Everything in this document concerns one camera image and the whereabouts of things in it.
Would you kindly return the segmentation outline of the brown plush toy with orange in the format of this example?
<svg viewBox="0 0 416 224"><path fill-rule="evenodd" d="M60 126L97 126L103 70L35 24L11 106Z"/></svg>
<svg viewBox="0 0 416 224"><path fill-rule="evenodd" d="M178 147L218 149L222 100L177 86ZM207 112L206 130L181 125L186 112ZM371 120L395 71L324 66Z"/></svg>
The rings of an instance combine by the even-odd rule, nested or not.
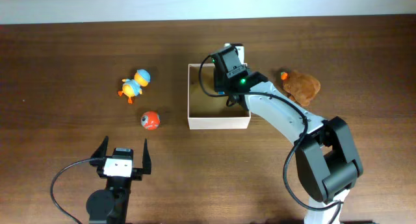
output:
<svg viewBox="0 0 416 224"><path fill-rule="evenodd" d="M283 89L289 94L289 99L301 106L309 106L310 102L320 91L320 82L313 76L297 71L281 72Z"/></svg>

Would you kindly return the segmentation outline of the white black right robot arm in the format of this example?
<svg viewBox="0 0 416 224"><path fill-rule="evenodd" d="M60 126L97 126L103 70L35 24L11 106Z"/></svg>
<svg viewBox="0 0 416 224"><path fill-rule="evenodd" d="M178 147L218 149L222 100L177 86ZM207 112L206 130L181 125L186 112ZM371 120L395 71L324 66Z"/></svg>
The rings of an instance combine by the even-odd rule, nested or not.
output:
<svg viewBox="0 0 416 224"><path fill-rule="evenodd" d="M292 144L283 166L283 183L308 210L305 223L338 223L346 196L363 174L352 133L340 117L331 120L307 110L320 82L304 73L281 73L284 96L261 73L245 65L228 74L214 71L214 87L229 100L261 116Z"/></svg>

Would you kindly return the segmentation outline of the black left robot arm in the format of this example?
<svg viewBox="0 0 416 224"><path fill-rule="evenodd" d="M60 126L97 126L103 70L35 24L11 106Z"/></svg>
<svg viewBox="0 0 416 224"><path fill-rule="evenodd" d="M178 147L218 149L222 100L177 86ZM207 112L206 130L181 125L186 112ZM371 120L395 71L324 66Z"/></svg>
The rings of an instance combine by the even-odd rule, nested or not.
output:
<svg viewBox="0 0 416 224"><path fill-rule="evenodd" d="M134 151L127 148L115 148L107 155L109 138L106 136L101 145L90 157L90 165L97 168L100 178L106 179L106 187L90 195L86 202L89 224L122 224L126 222L131 183L141 181L144 175L151 174L151 157L148 143L144 142L142 167L133 166Z"/></svg>

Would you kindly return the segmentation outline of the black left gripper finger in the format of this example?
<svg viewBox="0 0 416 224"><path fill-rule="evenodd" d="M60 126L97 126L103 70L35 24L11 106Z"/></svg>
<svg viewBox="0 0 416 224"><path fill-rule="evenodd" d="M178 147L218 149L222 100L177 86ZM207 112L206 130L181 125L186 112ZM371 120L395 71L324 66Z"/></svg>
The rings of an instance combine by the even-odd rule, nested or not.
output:
<svg viewBox="0 0 416 224"><path fill-rule="evenodd" d="M151 175L151 157L148 151L148 141L144 140L144 148L142 154L142 173L144 175Z"/></svg>
<svg viewBox="0 0 416 224"><path fill-rule="evenodd" d="M94 151L91 158L105 158L107 156L109 137L105 136L100 146Z"/></svg>

